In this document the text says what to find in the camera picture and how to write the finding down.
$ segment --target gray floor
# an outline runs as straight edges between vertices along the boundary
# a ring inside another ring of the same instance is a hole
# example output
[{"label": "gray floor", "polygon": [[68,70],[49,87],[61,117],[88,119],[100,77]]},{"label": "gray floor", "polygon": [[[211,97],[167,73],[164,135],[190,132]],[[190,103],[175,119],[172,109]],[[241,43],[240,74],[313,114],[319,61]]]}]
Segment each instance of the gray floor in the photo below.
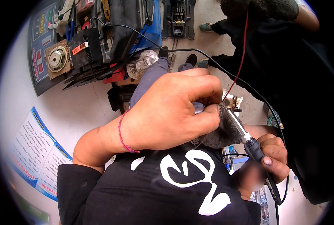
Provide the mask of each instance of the gray floor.
[{"label": "gray floor", "polygon": [[[204,22],[215,23],[217,21],[223,20],[226,16],[221,11],[219,0],[197,0],[194,12],[194,32],[195,40],[181,39],[178,40],[177,48],[197,48],[208,55],[220,55],[226,54],[232,56],[235,50],[231,42],[231,37],[227,34],[218,35],[215,33],[202,32],[199,29],[199,25]],[[163,39],[163,45],[172,49],[173,39],[167,38]],[[197,55],[198,60],[201,60],[204,55],[198,52],[177,52],[176,60],[173,65],[171,65],[170,72],[176,72],[178,66],[185,63],[187,57],[194,53]],[[210,73],[217,76],[222,83],[222,87],[229,89],[232,84],[232,80],[219,69],[210,67],[208,69]],[[263,102],[255,99],[246,89],[234,85],[230,94],[236,95],[238,97],[243,97],[241,104],[242,112],[240,113],[240,120],[244,124],[249,125],[265,125],[267,118],[263,113]],[[244,149],[242,146],[238,146],[237,151],[242,153]]]}]

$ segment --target finger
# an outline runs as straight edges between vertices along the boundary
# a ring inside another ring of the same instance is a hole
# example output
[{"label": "finger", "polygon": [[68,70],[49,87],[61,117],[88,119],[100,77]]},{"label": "finger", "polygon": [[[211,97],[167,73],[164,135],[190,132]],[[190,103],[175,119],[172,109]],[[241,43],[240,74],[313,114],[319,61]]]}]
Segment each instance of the finger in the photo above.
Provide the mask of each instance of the finger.
[{"label": "finger", "polygon": [[276,137],[276,136],[271,134],[271,133],[267,133],[265,135],[262,135],[260,138],[258,138],[257,141],[261,144],[264,141],[266,141],[267,139],[274,138],[274,137]]},{"label": "finger", "polygon": [[261,147],[264,155],[268,155],[275,160],[287,164],[287,149],[277,145],[264,145]]},{"label": "finger", "polygon": [[217,104],[212,104],[204,108],[203,112],[189,118],[188,124],[192,128],[193,136],[199,137],[208,134],[219,126],[219,109]]},{"label": "finger", "polygon": [[181,72],[178,72],[178,73],[181,73],[183,75],[188,75],[188,76],[207,76],[207,75],[211,75],[210,72],[208,71],[208,69],[206,69],[206,68],[194,68],[194,69],[184,70],[184,71],[181,71]]},{"label": "finger", "polygon": [[274,146],[280,146],[284,148],[283,141],[280,137],[269,138],[263,142],[260,142],[260,144],[261,144],[261,147],[267,146],[267,145],[274,145]]},{"label": "finger", "polygon": [[185,87],[189,101],[208,97],[211,103],[219,104],[222,100],[222,85],[216,76],[193,76],[188,81],[191,85]]},{"label": "finger", "polygon": [[290,173],[290,169],[287,165],[268,156],[262,157],[261,164],[266,172],[273,175],[276,184],[282,182]]}]

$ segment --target person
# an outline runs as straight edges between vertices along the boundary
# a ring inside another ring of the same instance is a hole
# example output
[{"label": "person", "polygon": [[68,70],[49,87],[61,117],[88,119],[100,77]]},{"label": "person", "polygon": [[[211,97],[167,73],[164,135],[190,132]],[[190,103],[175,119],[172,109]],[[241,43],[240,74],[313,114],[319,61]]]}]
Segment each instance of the person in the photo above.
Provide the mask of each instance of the person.
[{"label": "person", "polygon": [[[231,8],[225,2],[228,0],[222,0],[221,9],[228,16]],[[297,17],[292,19],[256,19],[249,6],[246,51],[239,78],[259,92],[280,116],[288,166],[297,175],[304,196],[312,204],[320,204],[334,196],[329,183],[321,182],[325,178],[334,180],[334,174],[321,166],[326,163],[326,148],[334,150],[334,133],[325,129],[328,126],[334,130],[334,113],[331,117],[328,110],[321,110],[334,106],[334,69],[328,49],[319,42],[317,16],[307,4],[298,5],[298,9]],[[236,46],[233,56],[212,58],[234,75],[241,64],[246,16],[244,12],[239,18],[200,25],[204,32],[231,36]],[[209,66],[216,67],[210,59],[198,62],[198,67]],[[236,84],[263,101],[242,81]]]},{"label": "person", "polygon": [[[168,73],[167,54],[161,50],[145,71],[130,110],[84,134],[73,164],[58,167],[63,225],[260,224],[261,207],[249,201],[251,193],[264,183],[264,171],[277,183],[287,177],[286,148],[264,126],[245,126],[265,156],[230,176],[220,150],[191,142],[219,126],[219,79],[193,68],[193,54],[179,72]],[[198,100],[212,104],[195,114]]]}]

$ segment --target sneaker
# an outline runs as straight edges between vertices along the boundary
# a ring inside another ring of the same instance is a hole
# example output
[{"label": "sneaker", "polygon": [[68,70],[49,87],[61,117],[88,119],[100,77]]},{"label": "sneaker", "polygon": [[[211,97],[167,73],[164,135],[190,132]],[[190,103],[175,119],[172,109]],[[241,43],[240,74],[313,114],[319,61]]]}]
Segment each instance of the sneaker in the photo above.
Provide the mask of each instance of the sneaker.
[{"label": "sneaker", "polygon": [[166,57],[168,59],[168,51],[160,49],[158,52],[158,58],[161,58],[161,57]]},{"label": "sneaker", "polygon": [[190,54],[187,57],[186,63],[190,63],[194,67],[197,63],[197,56],[195,54]]},{"label": "sneaker", "polygon": [[198,66],[199,68],[208,68],[208,67],[210,67],[210,66],[208,65],[208,59],[201,59],[201,60],[198,62],[197,66]]},{"label": "sneaker", "polygon": [[199,28],[203,32],[214,32],[212,30],[212,24],[211,23],[202,23],[201,25],[199,25]]}]

